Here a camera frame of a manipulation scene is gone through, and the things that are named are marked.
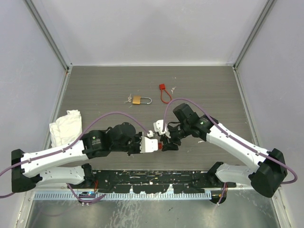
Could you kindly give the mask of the brass padlock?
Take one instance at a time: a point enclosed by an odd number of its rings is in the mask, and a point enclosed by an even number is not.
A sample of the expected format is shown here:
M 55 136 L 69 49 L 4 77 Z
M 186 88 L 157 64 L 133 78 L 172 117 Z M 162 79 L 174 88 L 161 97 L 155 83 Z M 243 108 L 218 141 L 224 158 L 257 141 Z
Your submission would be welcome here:
M 130 94 L 124 103 L 132 103 L 133 105 L 150 105 L 152 103 L 152 99 L 149 97 Z

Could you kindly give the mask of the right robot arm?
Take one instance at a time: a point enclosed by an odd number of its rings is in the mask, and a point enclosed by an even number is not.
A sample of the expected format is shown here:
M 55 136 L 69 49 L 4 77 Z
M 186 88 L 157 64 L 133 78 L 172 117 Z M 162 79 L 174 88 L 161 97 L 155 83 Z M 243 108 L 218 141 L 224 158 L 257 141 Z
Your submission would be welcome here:
M 198 116 L 190 106 L 182 103 L 173 110 L 178 119 L 175 126 L 158 120 L 153 124 L 161 137 L 163 151 L 178 150 L 181 140 L 192 136 L 216 145 L 243 162 L 242 166 L 215 163 L 208 171 L 208 180 L 213 187 L 224 182 L 250 185 L 264 197 L 271 198 L 287 176 L 283 153 L 254 145 L 231 132 L 218 120 Z

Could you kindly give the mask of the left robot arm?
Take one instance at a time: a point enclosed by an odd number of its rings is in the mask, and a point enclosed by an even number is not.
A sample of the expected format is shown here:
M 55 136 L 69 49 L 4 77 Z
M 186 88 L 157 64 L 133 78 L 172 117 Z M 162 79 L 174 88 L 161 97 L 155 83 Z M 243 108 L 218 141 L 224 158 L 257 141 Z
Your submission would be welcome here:
M 128 155 L 141 152 L 143 133 L 136 132 L 130 123 L 122 123 L 106 130 L 91 130 L 76 143 L 40 152 L 25 153 L 21 149 L 11 152 L 11 190 L 26 192 L 43 180 L 41 172 L 71 162 L 106 157 L 111 152 L 126 152 Z

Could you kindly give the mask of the white cloth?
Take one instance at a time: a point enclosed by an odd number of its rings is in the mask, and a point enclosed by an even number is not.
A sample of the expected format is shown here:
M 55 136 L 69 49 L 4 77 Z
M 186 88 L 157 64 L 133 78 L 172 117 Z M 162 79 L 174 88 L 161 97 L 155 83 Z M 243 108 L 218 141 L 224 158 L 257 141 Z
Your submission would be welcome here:
M 66 115 L 49 124 L 51 147 L 73 142 L 82 133 L 82 116 L 79 110 L 67 110 Z

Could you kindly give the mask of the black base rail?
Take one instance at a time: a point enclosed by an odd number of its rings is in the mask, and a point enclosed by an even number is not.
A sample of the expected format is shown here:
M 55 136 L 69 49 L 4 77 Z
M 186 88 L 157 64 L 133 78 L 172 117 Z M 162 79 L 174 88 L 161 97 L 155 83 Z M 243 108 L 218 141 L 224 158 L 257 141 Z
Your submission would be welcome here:
M 144 192 L 204 193 L 207 188 L 222 188 L 224 183 L 203 171 L 112 171 L 95 170 L 93 174 L 100 193 Z

